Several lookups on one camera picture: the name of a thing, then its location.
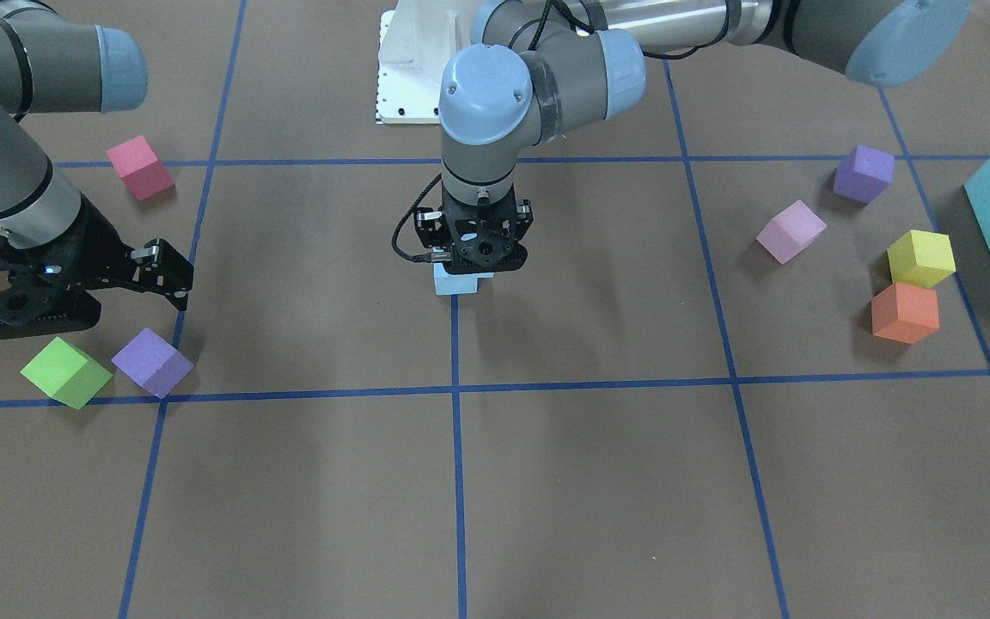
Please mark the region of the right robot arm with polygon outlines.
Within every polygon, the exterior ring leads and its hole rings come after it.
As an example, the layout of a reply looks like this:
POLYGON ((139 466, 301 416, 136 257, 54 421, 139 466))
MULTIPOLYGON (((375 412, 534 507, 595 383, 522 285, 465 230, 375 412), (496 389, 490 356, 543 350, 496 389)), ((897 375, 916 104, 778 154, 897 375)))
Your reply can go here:
POLYGON ((93 328, 93 292, 111 287, 186 309, 193 264, 161 238, 122 242, 21 125, 33 113, 137 109, 148 85, 129 33, 42 1, 0 1, 0 340, 93 328))

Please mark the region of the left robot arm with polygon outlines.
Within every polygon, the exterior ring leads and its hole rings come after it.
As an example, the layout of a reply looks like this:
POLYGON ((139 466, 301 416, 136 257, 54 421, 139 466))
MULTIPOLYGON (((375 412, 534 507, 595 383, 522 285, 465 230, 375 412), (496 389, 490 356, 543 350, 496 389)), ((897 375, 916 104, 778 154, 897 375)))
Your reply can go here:
POLYGON ((649 58, 772 46, 891 88, 935 63, 969 12, 968 1, 486 1, 443 68, 440 203, 413 201, 402 217, 424 246, 402 259, 451 275, 520 269, 533 223, 514 189, 520 152, 633 108, 649 58))

